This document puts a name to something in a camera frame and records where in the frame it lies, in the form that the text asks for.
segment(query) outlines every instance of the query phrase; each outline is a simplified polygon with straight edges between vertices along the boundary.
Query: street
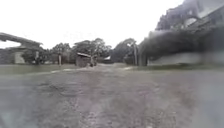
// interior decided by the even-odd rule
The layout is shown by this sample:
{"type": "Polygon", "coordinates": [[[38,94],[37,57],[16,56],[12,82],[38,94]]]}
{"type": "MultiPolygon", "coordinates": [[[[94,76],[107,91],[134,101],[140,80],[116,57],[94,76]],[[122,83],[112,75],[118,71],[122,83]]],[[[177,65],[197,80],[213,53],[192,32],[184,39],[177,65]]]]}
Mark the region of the street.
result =
{"type": "Polygon", "coordinates": [[[117,65],[0,77],[2,128],[223,128],[223,71],[117,65]]]}

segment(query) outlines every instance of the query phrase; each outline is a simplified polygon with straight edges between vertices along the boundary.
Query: roof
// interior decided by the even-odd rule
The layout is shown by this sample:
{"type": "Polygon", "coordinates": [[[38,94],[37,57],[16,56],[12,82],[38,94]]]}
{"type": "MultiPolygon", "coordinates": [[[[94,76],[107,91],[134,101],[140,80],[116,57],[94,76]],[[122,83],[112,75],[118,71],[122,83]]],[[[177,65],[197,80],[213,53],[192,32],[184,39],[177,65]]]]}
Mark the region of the roof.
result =
{"type": "Polygon", "coordinates": [[[2,41],[9,40],[9,41],[14,41],[14,42],[19,42],[21,44],[33,44],[33,45],[41,45],[42,44],[40,42],[36,42],[33,40],[29,40],[26,38],[10,35],[10,34],[6,34],[6,33],[0,33],[0,40],[2,40],[2,41]]]}

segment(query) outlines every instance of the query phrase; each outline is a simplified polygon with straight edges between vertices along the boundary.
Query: concrete wall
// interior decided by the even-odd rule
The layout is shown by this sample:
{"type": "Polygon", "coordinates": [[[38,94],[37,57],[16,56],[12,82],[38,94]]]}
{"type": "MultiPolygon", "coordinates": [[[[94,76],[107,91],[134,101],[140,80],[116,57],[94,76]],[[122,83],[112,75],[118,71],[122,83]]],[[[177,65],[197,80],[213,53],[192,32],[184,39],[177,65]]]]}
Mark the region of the concrete wall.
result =
{"type": "Polygon", "coordinates": [[[156,61],[148,61],[148,65],[168,65],[168,64],[224,64],[224,51],[207,53],[180,53],[172,56],[164,56],[156,61]]]}
{"type": "Polygon", "coordinates": [[[155,61],[148,61],[148,65],[167,65],[167,64],[178,64],[178,63],[200,63],[201,55],[198,53],[181,53],[172,56],[164,56],[155,61]]]}
{"type": "Polygon", "coordinates": [[[15,52],[15,64],[24,64],[25,63],[24,59],[21,56],[22,54],[23,54],[22,51],[15,52]]]}

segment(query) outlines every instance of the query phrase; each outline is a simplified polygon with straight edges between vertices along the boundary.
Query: tree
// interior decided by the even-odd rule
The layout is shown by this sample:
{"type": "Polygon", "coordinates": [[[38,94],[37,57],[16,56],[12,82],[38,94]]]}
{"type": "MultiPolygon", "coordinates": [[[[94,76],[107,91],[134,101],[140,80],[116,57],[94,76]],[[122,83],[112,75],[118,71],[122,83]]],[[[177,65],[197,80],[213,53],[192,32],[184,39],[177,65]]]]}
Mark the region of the tree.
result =
{"type": "Polygon", "coordinates": [[[29,64],[33,64],[33,62],[35,62],[36,64],[39,64],[39,63],[43,64],[46,61],[45,50],[40,50],[39,57],[36,58],[36,51],[27,49],[23,52],[22,58],[24,59],[26,63],[29,63],[29,64]]]}
{"type": "Polygon", "coordinates": [[[98,57],[108,57],[110,55],[111,46],[105,45],[103,39],[96,38],[93,41],[84,40],[75,43],[73,51],[85,53],[89,55],[96,55],[98,57]]]}
{"type": "Polygon", "coordinates": [[[51,61],[58,61],[58,55],[62,55],[62,63],[69,63],[71,47],[68,43],[60,43],[55,45],[51,50],[51,61]]]}
{"type": "Polygon", "coordinates": [[[122,42],[120,42],[114,49],[112,52],[112,56],[111,59],[114,62],[123,62],[124,57],[127,54],[134,54],[134,48],[133,48],[133,44],[136,41],[132,38],[126,39],[122,42]]]}

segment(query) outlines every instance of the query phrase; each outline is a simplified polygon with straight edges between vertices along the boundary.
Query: building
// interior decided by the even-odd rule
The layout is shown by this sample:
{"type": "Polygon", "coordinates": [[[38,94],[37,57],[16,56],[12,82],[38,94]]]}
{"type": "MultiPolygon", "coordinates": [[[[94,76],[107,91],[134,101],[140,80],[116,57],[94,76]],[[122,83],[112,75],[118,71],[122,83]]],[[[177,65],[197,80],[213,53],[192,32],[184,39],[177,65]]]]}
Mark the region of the building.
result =
{"type": "Polygon", "coordinates": [[[187,19],[186,27],[200,28],[224,23],[224,0],[185,0],[183,5],[193,7],[199,18],[199,20],[187,19]]]}
{"type": "Polygon", "coordinates": [[[15,64],[24,64],[25,63],[24,59],[21,56],[26,49],[34,50],[36,53],[35,58],[39,57],[39,51],[42,50],[42,48],[40,47],[40,45],[42,43],[40,43],[40,42],[36,42],[33,40],[25,39],[22,37],[18,37],[18,36],[6,34],[6,33],[0,33],[0,41],[4,41],[4,42],[13,41],[13,42],[17,42],[17,43],[21,44],[19,47],[13,47],[13,48],[7,49],[7,51],[8,51],[7,53],[14,55],[14,63],[15,64]]]}

